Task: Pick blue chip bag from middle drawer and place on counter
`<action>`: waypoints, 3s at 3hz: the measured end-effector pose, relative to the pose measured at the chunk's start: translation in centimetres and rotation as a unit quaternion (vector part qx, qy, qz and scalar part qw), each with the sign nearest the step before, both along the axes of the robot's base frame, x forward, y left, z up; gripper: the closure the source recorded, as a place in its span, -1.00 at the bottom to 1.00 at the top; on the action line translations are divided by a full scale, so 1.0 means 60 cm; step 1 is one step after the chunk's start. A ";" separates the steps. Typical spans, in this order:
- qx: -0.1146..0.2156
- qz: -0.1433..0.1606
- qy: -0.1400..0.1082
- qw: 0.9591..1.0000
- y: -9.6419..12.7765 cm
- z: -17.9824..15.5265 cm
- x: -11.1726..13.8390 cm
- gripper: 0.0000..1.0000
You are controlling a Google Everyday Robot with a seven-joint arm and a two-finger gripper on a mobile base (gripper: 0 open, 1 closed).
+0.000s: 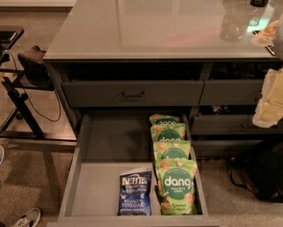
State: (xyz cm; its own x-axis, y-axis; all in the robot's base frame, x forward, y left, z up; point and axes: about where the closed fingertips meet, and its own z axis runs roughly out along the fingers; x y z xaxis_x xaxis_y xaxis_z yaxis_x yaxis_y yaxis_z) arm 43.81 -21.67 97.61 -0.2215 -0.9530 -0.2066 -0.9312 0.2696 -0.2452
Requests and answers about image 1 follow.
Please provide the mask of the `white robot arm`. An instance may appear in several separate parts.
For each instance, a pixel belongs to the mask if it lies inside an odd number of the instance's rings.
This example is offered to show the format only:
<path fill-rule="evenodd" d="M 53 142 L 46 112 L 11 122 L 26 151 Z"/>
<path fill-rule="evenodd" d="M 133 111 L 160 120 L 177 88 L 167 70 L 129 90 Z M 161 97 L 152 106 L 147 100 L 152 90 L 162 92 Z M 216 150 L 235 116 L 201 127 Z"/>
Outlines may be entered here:
<path fill-rule="evenodd" d="M 271 45 L 274 54 L 283 61 L 283 13 L 277 21 L 260 30 L 252 44 Z M 270 128 L 283 118 L 283 67 L 269 69 L 262 84 L 261 99 L 258 101 L 253 124 L 261 128 Z"/>

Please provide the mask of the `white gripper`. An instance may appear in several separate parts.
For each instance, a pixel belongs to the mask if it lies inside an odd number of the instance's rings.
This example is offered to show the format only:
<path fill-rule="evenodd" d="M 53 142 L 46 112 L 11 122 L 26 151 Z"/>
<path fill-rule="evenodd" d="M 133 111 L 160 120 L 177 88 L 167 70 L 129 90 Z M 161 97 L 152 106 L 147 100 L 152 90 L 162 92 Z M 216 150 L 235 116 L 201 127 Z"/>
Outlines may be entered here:
<path fill-rule="evenodd" d="M 253 116 L 253 124 L 261 128 L 270 128 L 283 118 L 283 67 L 279 70 L 268 70 L 261 94 Z"/>

